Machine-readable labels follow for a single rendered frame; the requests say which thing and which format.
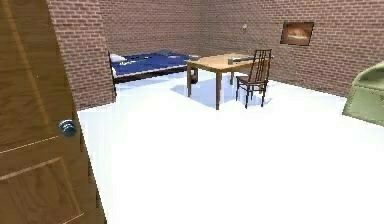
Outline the framed orange wall picture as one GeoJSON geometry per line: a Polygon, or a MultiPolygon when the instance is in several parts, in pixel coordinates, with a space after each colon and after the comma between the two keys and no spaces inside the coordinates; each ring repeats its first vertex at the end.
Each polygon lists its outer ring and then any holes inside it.
{"type": "Polygon", "coordinates": [[[284,22],[281,44],[308,46],[313,32],[313,22],[284,22]]]}

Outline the bed with blue cover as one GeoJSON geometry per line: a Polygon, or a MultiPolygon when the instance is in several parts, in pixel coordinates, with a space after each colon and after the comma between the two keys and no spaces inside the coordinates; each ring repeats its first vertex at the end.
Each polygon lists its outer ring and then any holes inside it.
{"type": "Polygon", "coordinates": [[[110,55],[114,53],[108,53],[113,85],[183,72],[187,70],[187,60],[200,58],[199,55],[172,52],[167,57],[155,52],[123,56],[126,61],[120,63],[112,62],[110,55]]]}

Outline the pale green cabinet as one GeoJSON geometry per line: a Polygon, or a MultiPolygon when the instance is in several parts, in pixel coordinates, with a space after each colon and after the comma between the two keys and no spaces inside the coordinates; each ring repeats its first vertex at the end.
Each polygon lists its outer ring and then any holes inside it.
{"type": "Polygon", "coordinates": [[[384,127],[384,61],[355,77],[342,114],[384,127]]]}

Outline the grey cane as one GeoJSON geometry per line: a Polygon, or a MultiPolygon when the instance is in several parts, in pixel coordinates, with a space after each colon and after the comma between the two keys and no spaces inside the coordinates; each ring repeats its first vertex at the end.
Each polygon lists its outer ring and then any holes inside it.
{"type": "MultiPolygon", "coordinates": [[[[265,57],[264,59],[266,60],[269,60],[269,59],[273,59],[274,56],[272,55],[271,57],[265,57]]],[[[227,60],[227,64],[228,65],[233,65],[234,63],[243,63],[243,62],[247,62],[247,63],[251,63],[252,61],[256,61],[256,60],[260,60],[262,59],[261,57],[242,57],[242,58],[229,58],[227,60]]]]}

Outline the light wooden desk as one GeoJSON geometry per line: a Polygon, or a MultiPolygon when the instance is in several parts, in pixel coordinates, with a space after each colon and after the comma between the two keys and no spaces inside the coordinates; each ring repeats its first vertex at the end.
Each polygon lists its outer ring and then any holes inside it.
{"type": "Polygon", "coordinates": [[[233,84],[233,80],[236,80],[237,76],[247,76],[251,69],[251,63],[234,63],[233,65],[228,65],[227,60],[229,58],[242,58],[242,57],[253,57],[243,54],[223,54],[215,56],[201,57],[197,61],[187,60],[187,96],[190,97],[192,93],[192,84],[191,84],[191,69],[197,68],[213,72],[216,77],[215,85],[215,109],[219,109],[220,97],[221,97],[221,83],[222,77],[225,73],[231,73],[230,84],[233,84]]]}

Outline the round metal door knob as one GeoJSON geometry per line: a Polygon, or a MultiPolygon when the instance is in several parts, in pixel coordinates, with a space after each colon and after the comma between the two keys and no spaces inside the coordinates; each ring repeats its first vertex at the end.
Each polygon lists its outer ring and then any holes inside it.
{"type": "Polygon", "coordinates": [[[77,128],[73,120],[63,120],[59,123],[59,129],[65,137],[73,137],[77,133],[77,128]]]}

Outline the brown wooden room door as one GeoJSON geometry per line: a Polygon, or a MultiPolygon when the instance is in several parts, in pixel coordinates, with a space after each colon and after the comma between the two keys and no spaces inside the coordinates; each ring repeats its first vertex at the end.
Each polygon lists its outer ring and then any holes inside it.
{"type": "Polygon", "coordinates": [[[0,0],[0,224],[107,224],[46,0],[0,0]]]}

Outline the dark wooden chair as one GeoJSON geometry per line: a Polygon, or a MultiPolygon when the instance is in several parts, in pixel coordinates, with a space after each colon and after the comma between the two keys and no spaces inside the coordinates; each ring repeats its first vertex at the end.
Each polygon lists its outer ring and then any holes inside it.
{"type": "Polygon", "coordinates": [[[271,49],[255,50],[248,75],[236,77],[235,99],[239,97],[239,90],[243,89],[246,92],[245,108],[248,108],[249,100],[253,99],[254,92],[262,95],[261,106],[264,106],[272,58],[271,49]]]}

